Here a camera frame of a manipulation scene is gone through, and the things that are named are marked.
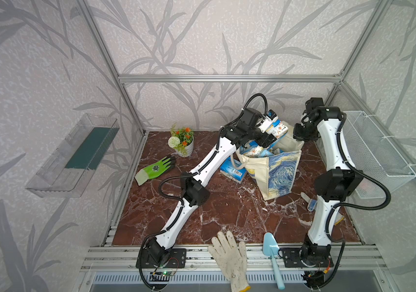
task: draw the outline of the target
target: white flower ball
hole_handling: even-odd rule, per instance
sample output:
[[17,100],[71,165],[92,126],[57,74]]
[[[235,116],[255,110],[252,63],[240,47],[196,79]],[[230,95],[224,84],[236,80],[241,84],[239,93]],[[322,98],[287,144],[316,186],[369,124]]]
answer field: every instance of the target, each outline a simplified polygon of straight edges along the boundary
[[169,147],[171,148],[176,148],[177,145],[180,144],[180,139],[178,137],[170,137],[169,141],[167,141],[167,144],[169,145]]

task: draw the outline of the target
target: light blue garden trowel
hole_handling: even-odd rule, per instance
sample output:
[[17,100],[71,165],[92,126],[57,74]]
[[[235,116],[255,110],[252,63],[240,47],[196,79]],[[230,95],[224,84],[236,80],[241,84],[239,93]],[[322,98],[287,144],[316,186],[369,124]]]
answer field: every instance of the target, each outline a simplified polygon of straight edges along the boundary
[[263,236],[263,254],[265,256],[269,256],[271,258],[271,264],[273,265],[274,277],[276,279],[276,284],[278,285],[278,289],[284,289],[284,282],[283,277],[280,274],[280,268],[278,267],[278,263],[276,262],[275,255],[278,254],[280,247],[276,243],[273,234],[267,232],[265,236]]

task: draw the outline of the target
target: white work glove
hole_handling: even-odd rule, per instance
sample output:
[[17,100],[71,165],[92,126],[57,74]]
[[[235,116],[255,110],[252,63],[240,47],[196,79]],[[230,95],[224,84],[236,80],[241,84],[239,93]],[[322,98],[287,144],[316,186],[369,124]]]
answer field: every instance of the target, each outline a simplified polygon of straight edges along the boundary
[[250,289],[247,283],[247,253],[246,243],[241,241],[237,248],[236,240],[231,231],[218,232],[218,237],[211,238],[213,245],[208,246],[208,251],[215,259],[223,275],[231,282],[231,292],[245,292]]

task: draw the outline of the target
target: clear plastic shelf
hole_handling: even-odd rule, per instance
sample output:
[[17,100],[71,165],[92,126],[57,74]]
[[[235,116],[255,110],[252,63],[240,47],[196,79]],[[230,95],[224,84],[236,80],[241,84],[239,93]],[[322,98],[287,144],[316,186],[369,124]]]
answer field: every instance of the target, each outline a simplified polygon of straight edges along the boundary
[[81,197],[118,131],[116,118],[84,114],[26,189],[39,197]]

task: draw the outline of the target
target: gray leaf wallpaper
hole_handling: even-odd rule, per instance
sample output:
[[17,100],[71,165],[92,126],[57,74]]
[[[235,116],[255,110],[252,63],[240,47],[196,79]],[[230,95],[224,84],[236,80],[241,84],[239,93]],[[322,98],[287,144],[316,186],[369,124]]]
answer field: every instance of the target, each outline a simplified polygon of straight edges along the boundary
[[[416,0],[393,1],[347,82],[416,160]],[[416,291],[415,183],[393,196],[385,211],[351,214],[379,246],[400,290]]]
[[390,6],[346,81],[416,159],[416,1]]
[[[90,0],[120,74],[335,74],[377,3],[343,0]],[[127,84],[148,129],[218,128],[253,93],[280,117],[332,84]]]
[[[0,0],[0,291],[69,291],[100,244],[141,135],[74,6]],[[83,113],[121,130],[81,198],[25,189]]]

